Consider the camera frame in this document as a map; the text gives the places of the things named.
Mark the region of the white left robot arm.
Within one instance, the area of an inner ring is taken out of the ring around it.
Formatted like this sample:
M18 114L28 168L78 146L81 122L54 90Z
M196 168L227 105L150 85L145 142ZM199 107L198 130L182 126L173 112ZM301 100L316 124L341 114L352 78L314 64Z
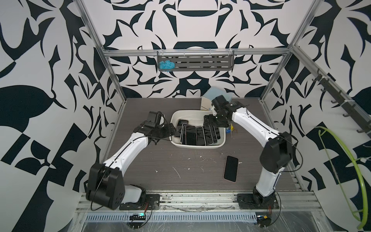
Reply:
M137 126L128 141L103 163L95 163L89 171L86 199L91 204L115 210L122 204L146 205L146 190L126 185L124 176L135 158L151 143L170 141L175 133L162 112L149 112L147 120Z

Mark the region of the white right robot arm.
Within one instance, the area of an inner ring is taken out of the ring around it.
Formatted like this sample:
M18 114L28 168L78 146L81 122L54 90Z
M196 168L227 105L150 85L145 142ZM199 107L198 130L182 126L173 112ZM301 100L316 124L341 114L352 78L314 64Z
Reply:
M292 137L287 132L279 132L253 115L238 101L229 102L219 95L212 100L212 114L205 117L206 122L219 128L227 128L231 123L243 127L263 147L260 155L262 171L253 189L256 205L261 205L274 197L275 187L280 175L293 159Z

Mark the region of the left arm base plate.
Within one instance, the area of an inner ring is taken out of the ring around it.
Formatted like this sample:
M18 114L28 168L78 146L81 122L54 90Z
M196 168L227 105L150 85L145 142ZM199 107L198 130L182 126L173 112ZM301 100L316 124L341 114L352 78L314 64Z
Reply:
M159 194L147 194L146 197L141 197L138 203L125 203L119 206L119 210L157 210L159 208L160 195Z

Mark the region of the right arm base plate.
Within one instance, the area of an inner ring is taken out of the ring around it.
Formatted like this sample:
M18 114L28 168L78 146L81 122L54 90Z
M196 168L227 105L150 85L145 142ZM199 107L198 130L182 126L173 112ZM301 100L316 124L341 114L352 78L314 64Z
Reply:
M271 194L268 197L261 197L259 194L253 193L239 193L237 194L236 202L239 205L240 209L279 209L279 203L274 194Z

